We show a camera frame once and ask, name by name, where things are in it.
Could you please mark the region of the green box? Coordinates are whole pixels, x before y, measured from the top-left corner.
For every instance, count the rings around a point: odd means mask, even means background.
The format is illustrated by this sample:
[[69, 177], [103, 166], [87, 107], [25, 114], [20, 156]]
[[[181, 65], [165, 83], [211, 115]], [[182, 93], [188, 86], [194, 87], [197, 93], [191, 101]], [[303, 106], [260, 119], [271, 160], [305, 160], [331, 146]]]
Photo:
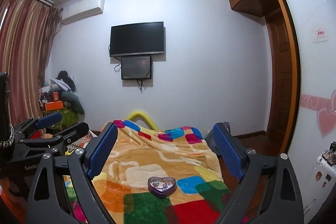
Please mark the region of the green box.
[[53, 113], [60, 113], [62, 115], [62, 119], [60, 122], [49, 126], [49, 128], [52, 130], [61, 131], [78, 122], [76, 112], [67, 107], [64, 107], [59, 110], [43, 111], [43, 116], [45, 117]]

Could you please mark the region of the orange box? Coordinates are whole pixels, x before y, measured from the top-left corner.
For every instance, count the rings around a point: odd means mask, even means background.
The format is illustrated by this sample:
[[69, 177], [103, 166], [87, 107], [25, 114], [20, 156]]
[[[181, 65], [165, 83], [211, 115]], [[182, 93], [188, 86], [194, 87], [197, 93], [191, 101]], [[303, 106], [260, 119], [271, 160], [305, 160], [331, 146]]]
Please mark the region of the orange box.
[[45, 103], [45, 110], [46, 111], [53, 111], [53, 110], [59, 110], [64, 107], [62, 101], [54, 101], [54, 102], [47, 102]]

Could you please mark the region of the white suitcase with stickers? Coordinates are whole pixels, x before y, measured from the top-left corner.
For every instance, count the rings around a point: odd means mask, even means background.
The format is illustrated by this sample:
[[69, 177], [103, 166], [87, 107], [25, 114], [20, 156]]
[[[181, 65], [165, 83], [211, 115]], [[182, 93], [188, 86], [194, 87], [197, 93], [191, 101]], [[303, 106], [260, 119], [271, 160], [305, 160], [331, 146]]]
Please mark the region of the white suitcase with stickers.
[[335, 142], [317, 157], [302, 190], [304, 223], [318, 213], [335, 186]]

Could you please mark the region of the dark clothes pile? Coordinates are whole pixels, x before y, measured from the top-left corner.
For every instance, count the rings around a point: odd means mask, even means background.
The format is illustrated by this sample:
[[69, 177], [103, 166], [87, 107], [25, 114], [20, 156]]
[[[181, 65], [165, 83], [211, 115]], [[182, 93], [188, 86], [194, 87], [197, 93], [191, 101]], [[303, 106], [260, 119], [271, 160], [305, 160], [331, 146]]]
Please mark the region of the dark clothes pile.
[[85, 110], [76, 94], [76, 85], [67, 71], [60, 71], [55, 79], [50, 79], [50, 83], [39, 89], [39, 100], [45, 107], [45, 103], [62, 101], [64, 107], [71, 106], [79, 115], [84, 116]]

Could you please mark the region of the yellow pillow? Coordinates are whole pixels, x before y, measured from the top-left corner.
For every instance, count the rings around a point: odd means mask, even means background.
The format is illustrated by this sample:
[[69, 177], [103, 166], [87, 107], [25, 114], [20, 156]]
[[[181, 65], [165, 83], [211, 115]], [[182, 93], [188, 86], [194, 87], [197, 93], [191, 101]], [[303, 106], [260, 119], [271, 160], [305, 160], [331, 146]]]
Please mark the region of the yellow pillow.
[[135, 121], [138, 119], [142, 120], [151, 130], [158, 131], [157, 125], [153, 122], [150, 116], [148, 116], [148, 114], [142, 110], [134, 110], [127, 116], [127, 120], [130, 121]]

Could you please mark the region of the colourful plush blanket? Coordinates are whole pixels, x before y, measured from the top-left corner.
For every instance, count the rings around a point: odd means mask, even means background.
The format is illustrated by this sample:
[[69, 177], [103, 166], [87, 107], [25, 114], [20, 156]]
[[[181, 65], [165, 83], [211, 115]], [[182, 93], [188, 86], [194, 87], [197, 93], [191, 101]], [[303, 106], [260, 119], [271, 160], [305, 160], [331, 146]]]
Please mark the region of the colourful plush blanket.
[[[117, 223], [214, 223], [232, 192], [217, 155], [194, 127], [155, 131], [116, 120], [117, 141], [93, 179], [102, 203]], [[173, 177], [176, 191], [160, 199], [150, 177]]]

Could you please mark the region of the striped red curtain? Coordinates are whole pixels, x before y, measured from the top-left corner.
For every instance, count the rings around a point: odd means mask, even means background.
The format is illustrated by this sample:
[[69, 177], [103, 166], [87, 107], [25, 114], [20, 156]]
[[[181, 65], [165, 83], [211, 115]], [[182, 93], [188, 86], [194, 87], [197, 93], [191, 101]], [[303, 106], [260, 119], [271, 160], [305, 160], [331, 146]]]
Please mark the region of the striped red curtain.
[[9, 75], [9, 117], [14, 125], [42, 115], [38, 91], [45, 83], [60, 5], [1, 0], [1, 71]]

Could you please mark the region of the purple heart-shaped tin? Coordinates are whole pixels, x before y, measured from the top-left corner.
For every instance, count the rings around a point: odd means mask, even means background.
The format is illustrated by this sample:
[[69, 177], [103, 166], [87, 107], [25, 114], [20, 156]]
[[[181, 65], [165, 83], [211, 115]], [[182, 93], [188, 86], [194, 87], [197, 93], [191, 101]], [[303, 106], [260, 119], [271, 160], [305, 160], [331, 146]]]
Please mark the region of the purple heart-shaped tin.
[[177, 182], [173, 177], [150, 177], [147, 180], [148, 191], [157, 198], [163, 199], [176, 191]]

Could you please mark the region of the white air conditioner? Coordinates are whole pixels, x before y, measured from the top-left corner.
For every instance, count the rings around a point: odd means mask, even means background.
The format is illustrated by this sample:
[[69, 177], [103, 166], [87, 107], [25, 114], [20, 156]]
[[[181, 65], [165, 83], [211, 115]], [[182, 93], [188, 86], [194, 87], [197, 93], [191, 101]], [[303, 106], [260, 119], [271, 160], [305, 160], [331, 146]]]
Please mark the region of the white air conditioner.
[[104, 12], [104, 0], [81, 0], [63, 9], [62, 24], [83, 20]]

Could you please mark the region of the brown wooden door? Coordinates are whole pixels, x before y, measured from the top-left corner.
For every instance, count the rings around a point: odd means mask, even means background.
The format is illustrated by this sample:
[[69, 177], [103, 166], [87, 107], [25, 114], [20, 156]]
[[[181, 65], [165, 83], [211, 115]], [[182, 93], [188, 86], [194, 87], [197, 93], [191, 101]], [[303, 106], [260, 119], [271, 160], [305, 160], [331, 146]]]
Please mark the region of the brown wooden door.
[[272, 57], [272, 100], [267, 137], [273, 155], [280, 152], [284, 141], [291, 104], [292, 69], [290, 43], [285, 19], [280, 9], [266, 16]]

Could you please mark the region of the white wardrobe sliding door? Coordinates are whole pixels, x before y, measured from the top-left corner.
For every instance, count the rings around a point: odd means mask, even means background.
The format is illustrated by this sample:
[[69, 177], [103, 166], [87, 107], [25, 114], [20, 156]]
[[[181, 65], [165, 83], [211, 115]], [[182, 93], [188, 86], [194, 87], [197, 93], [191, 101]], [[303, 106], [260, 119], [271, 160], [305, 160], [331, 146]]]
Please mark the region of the white wardrobe sliding door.
[[297, 37], [300, 98], [289, 158], [299, 188], [335, 141], [335, 0], [285, 0]]

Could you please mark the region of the small wall monitor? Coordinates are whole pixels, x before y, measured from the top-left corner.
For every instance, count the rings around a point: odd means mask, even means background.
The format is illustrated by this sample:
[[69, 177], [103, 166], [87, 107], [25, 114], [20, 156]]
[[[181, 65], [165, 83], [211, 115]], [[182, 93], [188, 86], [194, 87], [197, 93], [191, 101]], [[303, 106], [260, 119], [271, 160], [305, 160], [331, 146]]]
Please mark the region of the small wall monitor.
[[151, 79], [151, 75], [152, 75], [151, 56], [128, 56], [121, 58], [122, 80]]

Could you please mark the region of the black wall television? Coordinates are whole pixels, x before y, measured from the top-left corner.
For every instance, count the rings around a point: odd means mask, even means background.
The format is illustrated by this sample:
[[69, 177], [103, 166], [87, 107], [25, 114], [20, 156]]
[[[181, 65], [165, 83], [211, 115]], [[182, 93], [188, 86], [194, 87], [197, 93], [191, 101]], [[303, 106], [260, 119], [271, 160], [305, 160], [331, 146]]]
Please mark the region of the black wall television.
[[132, 23], [110, 29], [110, 57], [164, 54], [163, 22]]

